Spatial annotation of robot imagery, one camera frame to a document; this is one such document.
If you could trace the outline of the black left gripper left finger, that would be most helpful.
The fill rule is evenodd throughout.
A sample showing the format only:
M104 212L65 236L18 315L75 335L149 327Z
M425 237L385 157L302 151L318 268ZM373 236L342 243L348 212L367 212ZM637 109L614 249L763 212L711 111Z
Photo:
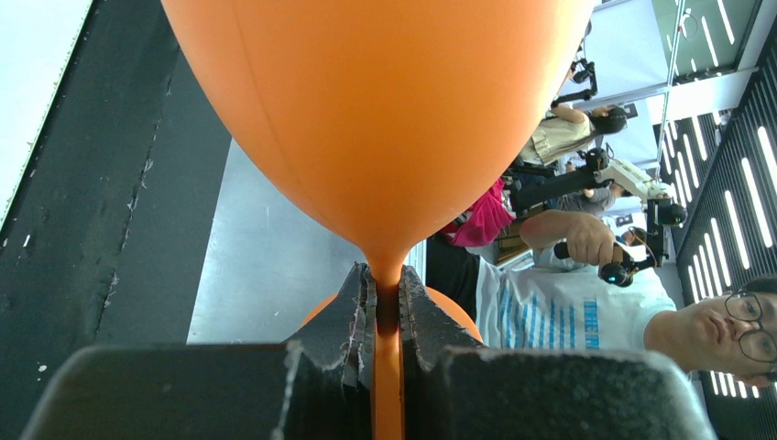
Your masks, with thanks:
M57 371L26 439L368 439L375 297L366 264L274 344L89 346Z

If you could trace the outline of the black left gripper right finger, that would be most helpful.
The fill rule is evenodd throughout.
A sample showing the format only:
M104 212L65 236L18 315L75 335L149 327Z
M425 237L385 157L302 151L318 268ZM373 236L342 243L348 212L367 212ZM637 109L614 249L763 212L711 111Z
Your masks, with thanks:
M401 270L408 439L712 439L695 390L667 357L487 348Z

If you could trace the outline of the orange wine glass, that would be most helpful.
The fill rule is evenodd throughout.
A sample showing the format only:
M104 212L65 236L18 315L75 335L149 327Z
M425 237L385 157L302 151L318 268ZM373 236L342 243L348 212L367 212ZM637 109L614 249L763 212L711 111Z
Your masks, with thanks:
M399 280L410 250L517 156L591 1L167 1L213 109L265 176L375 280L373 436L406 435Z

